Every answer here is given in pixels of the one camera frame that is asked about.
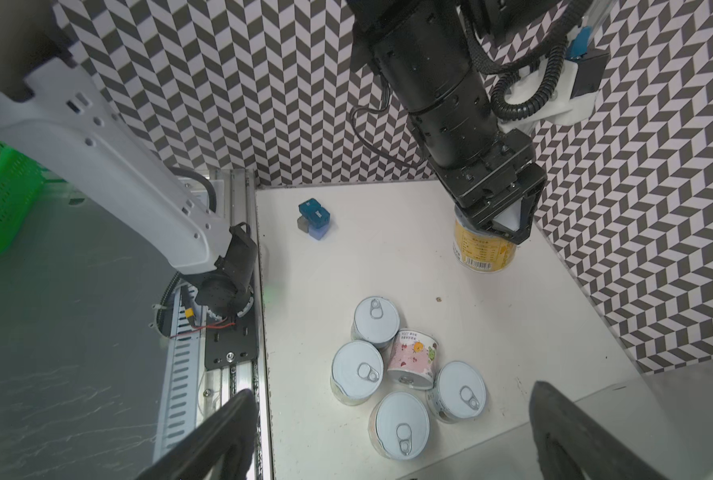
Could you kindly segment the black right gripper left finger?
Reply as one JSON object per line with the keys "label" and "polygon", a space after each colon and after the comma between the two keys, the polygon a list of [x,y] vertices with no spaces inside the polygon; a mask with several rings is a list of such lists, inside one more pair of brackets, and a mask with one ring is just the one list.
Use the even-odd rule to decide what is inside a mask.
{"label": "black right gripper left finger", "polygon": [[256,396],[244,389],[232,396],[172,451],[144,470],[140,479],[244,479],[256,450]]}

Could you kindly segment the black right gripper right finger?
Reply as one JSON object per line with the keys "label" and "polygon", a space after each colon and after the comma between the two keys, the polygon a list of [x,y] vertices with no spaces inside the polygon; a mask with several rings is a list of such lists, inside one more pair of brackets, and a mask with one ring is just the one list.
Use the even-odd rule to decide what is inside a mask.
{"label": "black right gripper right finger", "polygon": [[546,479],[664,477],[549,382],[535,383],[529,415]]}

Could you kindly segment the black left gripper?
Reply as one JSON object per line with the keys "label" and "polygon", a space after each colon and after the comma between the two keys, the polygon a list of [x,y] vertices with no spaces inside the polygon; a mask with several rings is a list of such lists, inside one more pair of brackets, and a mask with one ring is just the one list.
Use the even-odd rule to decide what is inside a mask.
{"label": "black left gripper", "polygon": [[472,234],[500,237],[520,245],[532,234],[546,186],[536,164],[532,138],[512,130],[472,163],[460,168],[433,166],[455,206],[456,222]]}

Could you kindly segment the yellow labelled can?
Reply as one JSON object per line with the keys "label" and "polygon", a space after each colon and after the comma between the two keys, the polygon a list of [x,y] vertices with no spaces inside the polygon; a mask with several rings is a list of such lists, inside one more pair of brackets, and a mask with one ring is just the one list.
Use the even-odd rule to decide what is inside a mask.
{"label": "yellow labelled can", "polygon": [[454,212],[454,252],[464,266],[480,273],[495,273],[512,263],[518,250],[516,244],[474,228],[458,206]]}

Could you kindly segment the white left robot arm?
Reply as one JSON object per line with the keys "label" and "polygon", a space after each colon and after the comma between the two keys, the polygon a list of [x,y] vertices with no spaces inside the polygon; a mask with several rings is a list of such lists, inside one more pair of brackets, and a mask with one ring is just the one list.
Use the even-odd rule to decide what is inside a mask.
{"label": "white left robot arm", "polygon": [[[547,176],[524,133],[502,123],[537,113],[563,68],[568,34],[588,10],[571,1],[543,40],[508,63],[501,40],[546,12],[546,1],[354,1],[352,69],[369,68],[378,106],[398,98],[422,158],[464,218],[516,244],[532,233]],[[258,256],[250,228],[196,197],[114,112],[70,52],[46,1],[0,1],[0,141],[74,184],[156,247],[220,318],[252,307]]]}

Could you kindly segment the white metal cabinet counter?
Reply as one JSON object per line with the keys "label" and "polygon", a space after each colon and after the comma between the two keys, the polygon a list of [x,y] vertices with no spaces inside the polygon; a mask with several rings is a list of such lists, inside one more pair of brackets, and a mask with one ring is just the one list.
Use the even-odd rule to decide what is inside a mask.
{"label": "white metal cabinet counter", "polygon": [[[579,401],[670,479],[713,479],[713,360],[613,385]],[[413,479],[538,479],[529,424],[411,473]]]}

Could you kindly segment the orange labelled can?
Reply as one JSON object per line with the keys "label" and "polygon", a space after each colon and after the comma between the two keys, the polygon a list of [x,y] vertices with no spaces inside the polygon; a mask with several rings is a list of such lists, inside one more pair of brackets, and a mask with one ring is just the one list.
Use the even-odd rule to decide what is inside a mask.
{"label": "orange labelled can", "polygon": [[480,417],[488,402],[482,375],[466,362],[452,361],[438,373],[427,394],[428,406],[438,420],[453,424]]}

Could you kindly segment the pink can lying sideways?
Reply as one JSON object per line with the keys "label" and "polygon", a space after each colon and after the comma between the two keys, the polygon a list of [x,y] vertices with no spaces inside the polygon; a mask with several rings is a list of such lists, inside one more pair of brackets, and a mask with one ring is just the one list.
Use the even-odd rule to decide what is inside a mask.
{"label": "pink can lying sideways", "polygon": [[401,329],[392,345],[388,378],[414,390],[431,390],[435,385],[439,342],[412,329]]}

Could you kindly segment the green labelled front can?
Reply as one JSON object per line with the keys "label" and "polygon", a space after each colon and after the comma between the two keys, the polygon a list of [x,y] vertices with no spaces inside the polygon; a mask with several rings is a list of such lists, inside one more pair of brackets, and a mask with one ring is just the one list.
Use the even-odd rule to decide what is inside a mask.
{"label": "green labelled front can", "polygon": [[369,436],[378,454],[396,461],[419,457],[428,445],[431,420],[425,404],[409,392],[393,392],[373,409]]}

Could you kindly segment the blue toy block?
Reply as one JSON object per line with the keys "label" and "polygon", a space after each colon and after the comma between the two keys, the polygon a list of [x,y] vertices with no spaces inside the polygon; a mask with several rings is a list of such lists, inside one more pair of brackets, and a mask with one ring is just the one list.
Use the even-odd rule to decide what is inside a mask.
{"label": "blue toy block", "polygon": [[322,240],[330,230],[330,212],[314,198],[302,202],[298,212],[298,229],[316,240]]}

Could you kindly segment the green plastic basket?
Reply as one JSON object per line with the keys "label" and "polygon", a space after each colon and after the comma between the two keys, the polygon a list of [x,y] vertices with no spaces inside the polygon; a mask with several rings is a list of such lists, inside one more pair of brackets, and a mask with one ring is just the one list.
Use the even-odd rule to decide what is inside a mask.
{"label": "green plastic basket", "polygon": [[18,235],[42,188],[42,166],[0,142],[0,254]]}

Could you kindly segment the aluminium front rail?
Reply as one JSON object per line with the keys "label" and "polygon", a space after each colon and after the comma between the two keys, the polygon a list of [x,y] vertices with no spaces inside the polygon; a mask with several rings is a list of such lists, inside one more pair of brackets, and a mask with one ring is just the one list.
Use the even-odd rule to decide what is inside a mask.
{"label": "aluminium front rail", "polygon": [[274,477],[258,259],[254,260],[250,293],[250,310],[236,320],[234,327],[194,332],[180,305],[182,294],[178,289],[172,292],[170,321],[164,324],[164,332],[172,339],[168,342],[154,461],[174,450],[204,420],[230,402],[234,394],[250,390],[256,396],[258,419],[256,446],[246,478]]}

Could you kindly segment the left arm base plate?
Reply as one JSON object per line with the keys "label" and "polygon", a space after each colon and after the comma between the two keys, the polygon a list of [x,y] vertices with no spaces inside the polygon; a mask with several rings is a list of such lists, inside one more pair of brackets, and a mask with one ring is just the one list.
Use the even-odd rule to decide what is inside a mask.
{"label": "left arm base plate", "polygon": [[204,344],[206,370],[212,371],[258,359],[260,299],[256,293],[256,273],[253,273],[250,278],[250,293],[252,293],[252,307],[244,316],[234,320],[234,326],[210,329],[206,332],[206,344]]}

